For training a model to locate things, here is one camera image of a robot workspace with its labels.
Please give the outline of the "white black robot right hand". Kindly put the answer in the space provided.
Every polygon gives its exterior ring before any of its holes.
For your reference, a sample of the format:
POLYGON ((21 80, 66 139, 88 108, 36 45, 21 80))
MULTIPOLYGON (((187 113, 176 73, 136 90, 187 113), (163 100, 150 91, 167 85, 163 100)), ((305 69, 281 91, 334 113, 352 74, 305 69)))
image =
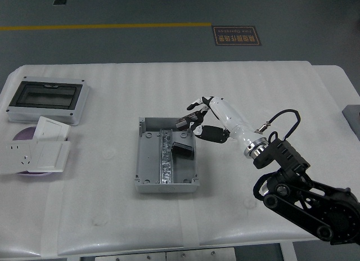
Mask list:
POLYGON ((187 110, 192 110, 196 106, 202 108, 184 117, 186 127, 192 130, 196 137, 217 143, 224 143, 231 138, 239 143, 242 152, 247 156, 256 147, 266 142, 266 139, 255 131, 248 120, 223 98, 201 97, 190 104, 187 110), (214 114, 223 127, 203 125, 205 115, 209 111, 214 114))

